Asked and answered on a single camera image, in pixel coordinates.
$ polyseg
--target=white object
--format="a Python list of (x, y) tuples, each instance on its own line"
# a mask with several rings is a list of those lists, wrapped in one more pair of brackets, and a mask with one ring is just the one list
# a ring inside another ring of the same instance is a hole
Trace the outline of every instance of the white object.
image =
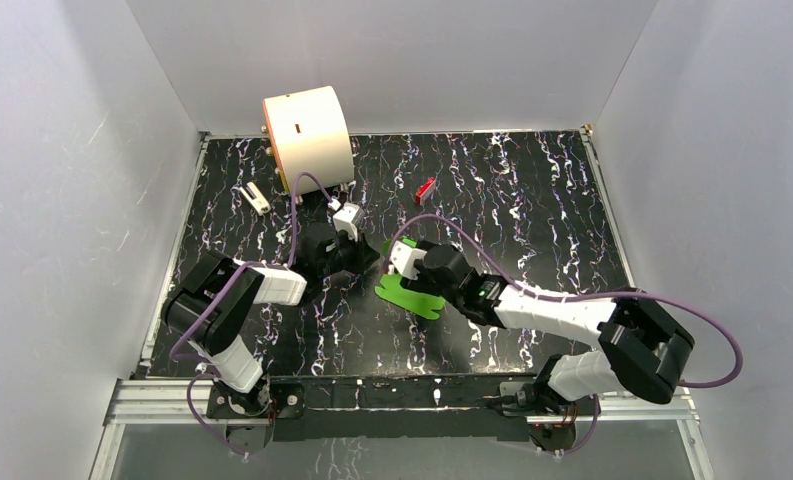
[(585, 395), (625, 390), (601, 351), (561, 357), (552, 369), (549, 387), (571, 402)]
[[(539, 294), (561, 296), (564, 293), (528, 287)], [(600, 322), (607, 322), (617, 305), (609, 299), (560, 303), (521, 295), (508, 285), (499, 295), (494, 309), (505, 328), (530, 328), (569, 338), (599, 348)]]
[(425, 250), (411, 247), (400, 240), (396, 240), (393, 250), (390, 252), (389, 260), (392, 267), (396, 269), (396, 273), (405, 278), (416, 280), (419, 272), (414, 267), (414, 262), (425, 258), (426, 253)]
[(358, 225), (364, 217), (364, 210), (354, 203), (346, 202), (343, 208), (337, 211), (331, 220), (334, 222), (334, 229), (338, 232), (347, 232), (349, 240), (358, 240)]
[[(287, 192), (299, 172), (312, 173), (324, 187), (355, 178), (349, 132), (333, 88), (266, 98), (263, 110), (272, 153)], [(303, 177), (296, 194), (315, 190), (316, 183)]]
[(240, 195), (249, 202), (249, 205), (255, 209), (258, 214), (263, 215), (270, 210), (269, 202), (263, 196), (258, 186), (254, 182), (249, 182), (240, 188)]
[(297, 305), (308, 282), (287, 267), (252, 267), (264, 276), (254, 303)]
[(219, 371), (222, 382), (241, 393), (249, 393), (263, 376), (261, 362), (252, 356), (243, 338), (237, 335), (231, 345), (216, 355), (208, 355), (195, 342), (189, 342)]

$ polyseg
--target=bright green object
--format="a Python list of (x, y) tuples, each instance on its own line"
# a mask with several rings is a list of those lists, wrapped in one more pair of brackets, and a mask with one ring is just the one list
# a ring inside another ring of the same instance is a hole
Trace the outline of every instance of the bright green object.
[[(402, 242), (412, 247), (417, 246), (417, 243), (409, 238), (402, 238)], [(390, 242), (384, 245), (385, 255), (389, 245)], [(401, 281), (402, 275), (384, 275), (381, 277), (381, 285), (375, 287), (375, 294), (383, 300), (415, 313), (426, 320), (437, 320), (440, 318), (440, 309), (446, 303), (443, 297), (406, 290), (399, 284)]]

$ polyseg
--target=beige cylinder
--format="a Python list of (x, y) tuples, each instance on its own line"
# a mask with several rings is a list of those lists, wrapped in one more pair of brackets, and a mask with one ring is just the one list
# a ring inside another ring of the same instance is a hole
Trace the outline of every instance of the beige cylinder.
[[(324, 187), (355, 178), (352, 145), (343, 110), (331, 87), (265, 98), (264, 117), (284, 188), (299, 172), (314, 174)], [(297, 195), (318, 190), (308, 177)]]

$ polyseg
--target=metal frame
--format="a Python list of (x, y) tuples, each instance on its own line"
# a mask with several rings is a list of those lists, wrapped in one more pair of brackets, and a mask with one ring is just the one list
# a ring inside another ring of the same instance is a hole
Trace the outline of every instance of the metal frame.
[[(533, 130), (505, 130), (505, 131), (533, 131)], [(464, 133), (486, 133), (487, 131), (474, 131)], [(584, 141), (587, 152), (588, 163), (594, 174), (594, 180), (602, 199), (603, 208), (608, 218), (614, 240), (617, 245), (623, 269), (629, 280), (630, 285), (634, 285), (634, 279), (629, 267), (629, 263), (620, 239), (620, 232), (611, 209), (608, 194), (605, 189), (602, 169), (593, 146), (593, 130), (589, 125), (582, 126), (579, 132)], [(399, 133), (387, 133), (386, 135), (397, 135)], [(192, 201), (198, 184), (199, 172), (204, 163), (205, 152), (210, 140), (244, 138), (243, 136), (214, 136), (205, 135), (196, 163), (196, 170), (193, 183), (190, 186), (190, 204), (188, 211), (192, 208)], [(186, 229), (186, 219), (184, 220), (175, 238), (175, 243), (170, 254), (167, 274), (163, 283), (160, 298), (155, 307), (152, 323), (143, 345), (140, 365), (149, 366), (151, 355), (157, 338), (158, 328), (160, 327), (160, 309), (164, 301), (164, 293), (169, 290), (172, 282), (172, 271), (178, 254), (178, 247), (183, 240)], [(125, 427), (131, 424), (196, 424), (196, 420), (190, 413), (186, 400), (186, 391), (189, 380), (180, 379), (147, 379), (147, 380), (125, 380), (119, 381), (114, 391), (114, 396), (105, 418), (105, 428), (96, 454), (96, 460), (90, 474), (91, 480), (104, 480), (111, 478), (116, 465), (117, 455), (122, 443)], [(210, 396), (211, 382), (208, 380), (198, 381), (193, 386), (192, 400), (197, 410), (204, 412), (207, 409), (208, 398)], [(680, 388), (676, 391), (673, 401), (668, 405), (654, 405), (640, 400), (626, 392), (605, 394), (600, 396), (602, 413), (600, 421), (652, 421), (652, 420), (675, 420), (682, 437), (688, 462), (691, 466), (695, 479), (709, 480), (714, 478), (714, 472), (708, 458), (708, 453), (702, 440), (699, 429), (699, 416), (690, 391), (687, 388)], [(592, 417), (580, 416), (579, 420), (588, 422)], [(215, 425), (247, 425), (247, 426), (267, 426), (265, 419), (238, 419), (238, 420), (209, 420), (206, 421)], [(527, 417), (531, 423), (558, 423), (561, 417), (552, 416), (532, 416)]]

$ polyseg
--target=gray floor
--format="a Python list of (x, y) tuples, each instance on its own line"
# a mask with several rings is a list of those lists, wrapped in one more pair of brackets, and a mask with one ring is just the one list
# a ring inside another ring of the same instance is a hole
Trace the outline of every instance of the gray floor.
[[(262, 431), (252, 431), (252, 444)], [(196, 425), (129, 425), (114, 479), (691, 479), (675, 421), (603, 422), (556, 462), (490, 438), (338, 438), (271, 443), (247, 463)]]

